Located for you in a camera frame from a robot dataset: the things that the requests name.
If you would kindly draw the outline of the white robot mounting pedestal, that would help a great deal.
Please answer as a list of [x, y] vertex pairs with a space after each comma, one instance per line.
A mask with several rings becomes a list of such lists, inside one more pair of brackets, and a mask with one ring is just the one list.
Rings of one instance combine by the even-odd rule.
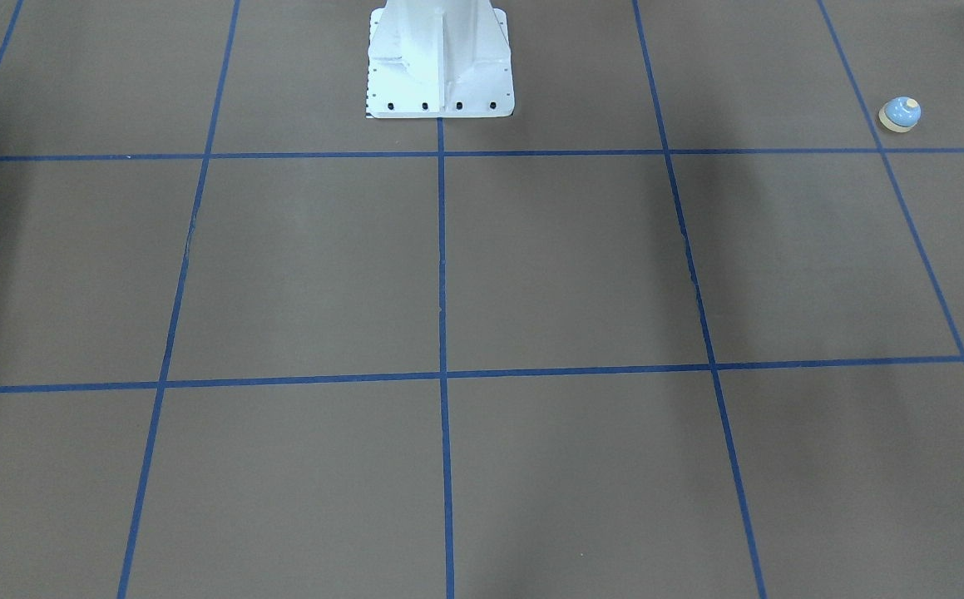
[[365, 116], [474, 119], [515, 112], [506, 12], [489, 1], [387, 1], [368, 20]]

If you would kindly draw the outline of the brown paper table mat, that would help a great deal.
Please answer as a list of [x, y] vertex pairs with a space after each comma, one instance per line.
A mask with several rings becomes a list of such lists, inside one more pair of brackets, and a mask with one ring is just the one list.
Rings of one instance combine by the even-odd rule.
[[964, 598], [964, 1], [376, 7], [0, 1], [0, 598]]

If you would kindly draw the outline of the blue and cream call bell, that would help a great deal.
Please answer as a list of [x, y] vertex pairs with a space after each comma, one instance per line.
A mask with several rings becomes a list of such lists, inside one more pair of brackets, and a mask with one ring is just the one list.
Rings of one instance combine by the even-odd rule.
[[888, 131], [910, 132], [922, 120], [922, 106], [914, 98], [896, 97], [878, 110], [877, 120]]

